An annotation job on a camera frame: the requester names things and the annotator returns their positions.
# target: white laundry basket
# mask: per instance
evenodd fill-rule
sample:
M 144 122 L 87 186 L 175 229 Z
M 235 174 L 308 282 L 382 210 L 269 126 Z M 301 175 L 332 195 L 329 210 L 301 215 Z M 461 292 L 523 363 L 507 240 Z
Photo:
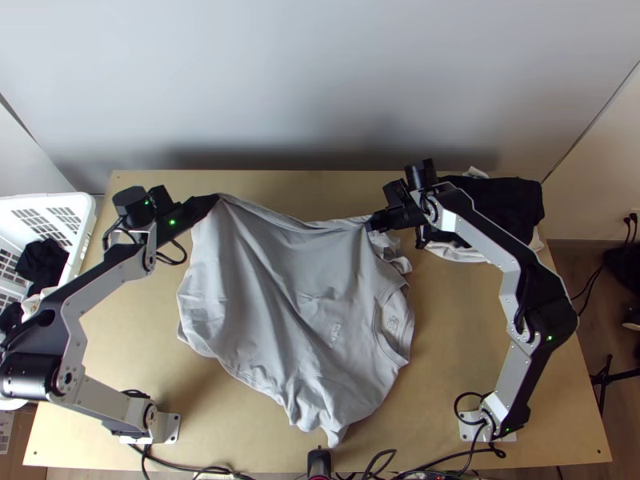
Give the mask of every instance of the white laundry basket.
M 27 243 L 52 238 L 69 252 L 59 285 L 74 278 L 95 224 L 88 194 L 35 194 L 0 198 L 0 311 L 26 297 L 30 282 L 16 272 Z

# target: grey t-shirt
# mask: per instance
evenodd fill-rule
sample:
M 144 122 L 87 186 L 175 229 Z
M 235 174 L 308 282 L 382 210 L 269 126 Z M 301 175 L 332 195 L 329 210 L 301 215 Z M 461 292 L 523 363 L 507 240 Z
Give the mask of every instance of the grey t-shirt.
M 301 222 L 223 194 L 178 290 L 178 337 L 329 446 L 380 406 L 414 330 L 411 265 L 365 220 Z

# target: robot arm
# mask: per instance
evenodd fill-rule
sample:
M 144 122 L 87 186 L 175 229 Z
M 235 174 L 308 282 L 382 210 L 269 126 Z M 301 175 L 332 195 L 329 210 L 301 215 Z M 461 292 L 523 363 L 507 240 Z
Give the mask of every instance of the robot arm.
M 108 233 L 119 230 L 132 243 L 108 248 L 101 263 L 44 298 L 34 316 L 2 341 L 0 395 L 52 402 L 98 418 L 121 442 L 175 442 L 179 415 L 159 412 L 142 392 L 119 392 L 85 374 L 80 317 L 124 283 L 152 274 L 156 249 L 204 218 L 217 200 L 209 195 L 173 203 L 164 186 L 116 194 L 119 218 Z
M 428 243 L 431 229 L 455 233 L 504 273 L 499 297 L 510 348 L 494 391 L 482 398 L 478 410 L 458 418 L 465 440 L 481 423 L 486 426 L 480 442 L 503 438 L 529 420 L 529 398 L 551 353 L 576 330 L 578 316 L 560 277 L 528 246 L 477 212 L 463 190 L 438 183 L 430 161 L 405 172 L 408 183 L 397 180 L 384 187 L 389 206 L 374 213 L 367 227 L 415 227 L 417 248 Z

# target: wooden table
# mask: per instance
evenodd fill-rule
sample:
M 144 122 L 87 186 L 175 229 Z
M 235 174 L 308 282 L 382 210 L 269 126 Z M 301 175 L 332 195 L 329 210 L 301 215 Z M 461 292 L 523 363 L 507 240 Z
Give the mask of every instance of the wooden table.
M 385 206 L 382 186 L 402 172 L 117 171 L 111 177 L 84 268 L 102 258 L 100 238 L 115 220 L 114 192 L 164 184 L 175 201 L 227 192 L 302 220 L 367 215 Z M 413 247 L 414 232 L 395 233 L 413 265 L 410 301 L 416 327 L 410 364 L 371 417 L 352 425 L 334 451 L 336 471 L 363 470 L 379 450 L 397 448 L 391 470 L 467 450 L 453 413 L 463 391 L 494 388 L 509 339 L 498 302 L 501 274 L 487 264 L 448 262 Z M 191 238 L 179 241 L 190 250 Z M 173 256 L 177 252 L 166 247 Z M 553 267 L 547 249 L 541 260 Z M 306 453 L 326 444 L 321 430 L 290 426 L 273 400 L 229 376 L 176 339 L 175 292 L 186 265 L 159 265 L 149 278 L 129 282 L 89 312 L 87 374 L 119 390 L 140 389 L 161 408 L 182 414 L 180 439 L 155 446 L 160 458 L 205 466 L 228 462 L 248 472 L 300 472 Z M 530 401 L 531 418 L 507 457 L 474 457 L 473 468 L 609 462 L 611 455 L 575 335 L 552 356 Z M 444 464 L 461 466 L 465 459 Z M 43 403 L 25 464 L 137 470 L 140 458 L 100 423 Z

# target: black fabric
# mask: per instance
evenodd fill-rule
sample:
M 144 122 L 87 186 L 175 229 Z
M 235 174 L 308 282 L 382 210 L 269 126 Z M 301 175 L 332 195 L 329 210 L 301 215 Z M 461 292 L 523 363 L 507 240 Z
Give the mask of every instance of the black fabric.
M 624 287 L 640 298 L 640 244 L 607 250 L 602 262 Z
M 15 326 L 22 323 L 22 307 L 20 302 L 13 302 L 0 314 L 0 332 L 9 333 Z
M 28 244 L 15 267 L 22 277 L 33 282 L 27 294 L 39 294 L 43 288 L 56 286 L 68 257 L 66 250 L 52 238 Z
M 475 209 L 518 240 L 529 245 L 534 227 L 545 217 L 542 187 L 534 180 L 522 178 L 473 178 L 449 175 L 441 182 L 451 182 L 463 189 L 473 200 Z M 456 234 L 437 232 L 431 235 L 436 242 L 456 242 L 469 246 Z

